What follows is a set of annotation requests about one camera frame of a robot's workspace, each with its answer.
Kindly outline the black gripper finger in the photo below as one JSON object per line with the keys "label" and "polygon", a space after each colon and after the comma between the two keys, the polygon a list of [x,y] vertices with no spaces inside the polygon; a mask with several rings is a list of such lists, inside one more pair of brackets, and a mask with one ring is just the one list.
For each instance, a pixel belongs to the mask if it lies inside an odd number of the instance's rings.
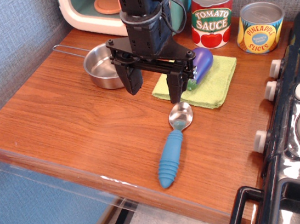
{"label": "black gripper finger", "polygon": [[131,64],[114,62],[116,72],[123,83],[127,92],[136,95],[143,85],[143,76],[141,70],[133,67]]}
{"label": "black gripper finger", "polygon": [[169,90],[169,98],[172,104],[180,102],[181,95],[186,91],[188,85],[188,76],[184,73],[171,72],[167,75],[167,85]]}

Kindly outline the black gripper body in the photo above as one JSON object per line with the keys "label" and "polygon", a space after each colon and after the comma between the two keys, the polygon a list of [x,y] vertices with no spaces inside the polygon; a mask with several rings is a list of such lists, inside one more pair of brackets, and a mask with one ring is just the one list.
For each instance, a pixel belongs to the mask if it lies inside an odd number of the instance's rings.
{"label": "black gripper body", "polygon": [[157,5],[151,14],[133,16],[120,12],[128,37],[110,39],[106,47],[111,51],[112,64],[131,64],[141,71],[163,74],[184,73],[194,77],[196,54],[173,39],[171,10],[168,4]]}

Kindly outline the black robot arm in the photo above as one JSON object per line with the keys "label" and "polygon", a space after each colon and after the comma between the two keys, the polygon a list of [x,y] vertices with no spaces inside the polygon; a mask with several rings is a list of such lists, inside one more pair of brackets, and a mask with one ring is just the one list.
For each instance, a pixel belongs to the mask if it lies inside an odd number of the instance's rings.
{"label": "black robot arm", "polygon": [[172,26],[170,2],[183,6],[181,0],[119,0],[120,18],[127,37],[111,39],[106,47],[125,89],[135,95],[143,85],[142,71],[166,74],[169,98],[181,100],[189,79],[196,75],[193,60],[196,54],[178,44],[175,33],[186,24],[186,12],[178,30]]}

